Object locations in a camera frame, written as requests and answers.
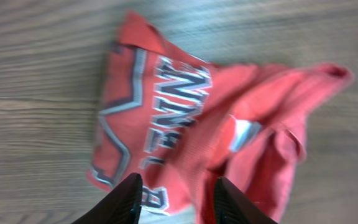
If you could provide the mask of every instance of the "red fabric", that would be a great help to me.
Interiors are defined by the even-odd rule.
[[[136,47],[144,49],[146,55],[139,80],[142,85],[140,105],[112,114],[99,114],[130,151],[131,158],[119,181],[131,172],[138,172],[148,189],[159,192],[163,187],[167,191],[165,206],[161,210],[150,207],[150,211],[174,214],[193,204],[198,223],[214,223],[213,184],[217,176],[224,175],[261,211],[279,222],[291,191],[296,164],[306,156],[307,116],[324,100],[350,84],[352,74],[333,64],[312,68],[284,65],[219,67],[180,50],[133,12],[128,13],[118,43],[118,50],[109,56],[104,109],[119,105],[123,98],[133,94],[135,87],[131,86],[129,75]],[[171,59],[169,63],[176,73],[210,79],[210,85],[190,90],[207,96],[204,101],[157,91],[159,83],[181,80],[174,79],[175,75],[157,75],[164,58]],[[199,113],[189,115],[196,123],[190,127],[156,126],[153,123],[155,116],[177,113],[156,110],[156,101],[161,99],[198,108]],[[258,135],[237,152],[229,149],[234,135],[234,118],[257,121],[263,126]],[[147,152],[151,129],[164,134],[176,131],[181,138],[172,149],[157,146]],[[108,182],[123,158],[117,142],[112,143],[114,140],[108,132],[99,124],[93,166],[87,173],[89,180],[104,190],[110,190],[116,184]],[[163,165],[151,163],[145,169],[140,168],[149,156],[161,159]],[[165,198],[160,196],[145,195],[144,200],[154,200],[158,204]]]

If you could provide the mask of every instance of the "wooden surface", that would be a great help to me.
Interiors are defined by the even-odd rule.
[[[358,223],[352,0],[0,0],[0,223],[70,223],[105,195],[84,173],[104,59],[126,9],[219,63],[328,60],[353,70],[355,84],[310,119],[308,160],[282,223]]]

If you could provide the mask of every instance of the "red cloth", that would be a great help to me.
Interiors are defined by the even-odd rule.
[[[87,177],[111,190],[140,173],[143,210],[174,214],[193,204],[198,223],[214,223],[214,180],[224,175],[279,222],[306,156],[307,116],[352,77],[332,64],[219,67],[130,12],[109,55]],[[233,151],[238,121],[262,129]]]

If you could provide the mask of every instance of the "wood grain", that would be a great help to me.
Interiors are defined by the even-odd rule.
[[[128,9],[208,60],[332,61],[354,71],[355,84],[310,118],[308,160],[283,223],[358,223],[358,1],[351,0],[0,0],[0,223],[71,223],[105,195],[84,173],[106,52]]]

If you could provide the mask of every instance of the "gray wooden floor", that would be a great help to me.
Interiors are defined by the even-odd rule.
[[[0,223],[70,223],[105,195],[84,174],[104,59],[127,9],[215,62],[352,69],[355,84],[310,119],[282,223],[358,223],[352,0],[0,0]]]

